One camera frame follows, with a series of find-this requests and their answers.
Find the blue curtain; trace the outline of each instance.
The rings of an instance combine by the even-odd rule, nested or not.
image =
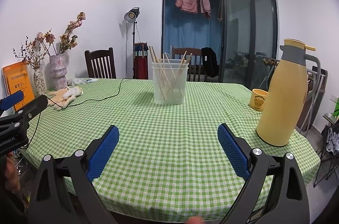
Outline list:
[[[171,46],[198,49],[211,47],[219,63],[222,33],[222,22],[217,19],[219,1],[210,0],[211,19],[208,20],[201,13],[181,11],[175,6],[175,0],[165,0],[164,52],[171,54]]]

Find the human hand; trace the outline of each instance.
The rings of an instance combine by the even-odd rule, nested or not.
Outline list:
[[[5,188],[13,194],[17,194],[20,191],[20,182],[18,179],[18,170],[15,168],[13,152],[7,154],[5,177]]]
[[[204,220],[199,216],[193,216],[189,219],[187,224],[204,224]]]

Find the tablecloth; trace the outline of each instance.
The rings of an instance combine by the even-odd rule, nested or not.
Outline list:
[[[120,82],[101,79],[82,85],[84,94],[72,104],[117,94]],[[93,181],[109,210],[162,222],[185,222],[197,214],[205,220],[222,219],[244,180],[236,176],[218,142],[221,123],[266,154],[292,152],[305,183],[320,163],[307,139],[296,131],[281,148],[262,142],[255,132],[261,113],[248,106],[249,99],[250,91],[239,84],[187,82],[184,104],[157,105],[152,81],[123,80],[116,97],[59,112],[44,110],[23,154],[38,167],[45,154],[70,156],[115,125],[119,143],[101,177]],[[29,138],[37,120],[38,116],[30,122]],[[71,181],[66,182],[74,192]],[[265,204],[271,182],[267,177],[256,208]]]

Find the thermos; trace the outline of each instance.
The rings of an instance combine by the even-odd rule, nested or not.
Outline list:
[[[315,51],[301,41],[285,39],[280,46],[281,60],[272,76],[270,88],[257,125],[258,136],[267,144],[282,147],[289,142],[305,101],[312,97],[320,80],[320,62],[306,50]],[[317,64],[316,87],[307,93],[306,60]]]

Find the vase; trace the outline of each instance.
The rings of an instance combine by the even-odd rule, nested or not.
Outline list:
[[[40,68],[34,69],[33,80],[34,80],[35,90],[37,91],[37,96],[46,94],[45,81],[43,80],[43,76],[42,76],[42,72]]]
[[[67,74],[65,54],[50,56],[50,76],[54,80],[54,89],[60,90],[66,88]]]

